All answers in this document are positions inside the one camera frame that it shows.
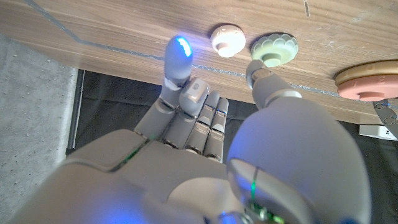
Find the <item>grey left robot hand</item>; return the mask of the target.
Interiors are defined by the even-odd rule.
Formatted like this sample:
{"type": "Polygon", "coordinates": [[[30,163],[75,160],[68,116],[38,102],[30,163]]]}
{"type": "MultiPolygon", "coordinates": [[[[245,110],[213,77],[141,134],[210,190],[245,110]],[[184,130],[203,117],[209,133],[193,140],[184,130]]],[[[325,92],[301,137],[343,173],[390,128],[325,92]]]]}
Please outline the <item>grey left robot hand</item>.
{"type": "Polygon", "coordinates": [[[388,100],[373,101],[373,107],[382,124],[397,138],[397,114],[389,107],[388,100]]]}

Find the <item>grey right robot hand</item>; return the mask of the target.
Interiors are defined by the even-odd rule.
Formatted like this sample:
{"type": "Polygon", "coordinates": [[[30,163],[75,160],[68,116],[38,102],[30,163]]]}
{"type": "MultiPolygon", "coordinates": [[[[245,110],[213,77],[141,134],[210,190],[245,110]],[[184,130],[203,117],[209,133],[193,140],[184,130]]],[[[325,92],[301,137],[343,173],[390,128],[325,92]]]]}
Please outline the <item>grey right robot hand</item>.
{"type": "Polygon", "coordinates": [[[370,223],[361,151],[319,104],[260,60],[257,111],[223,159],[228,102],[190,76],[181,36],[165,49],[158,99],[133,129],[71,153],[11,223],[370,223]]]}

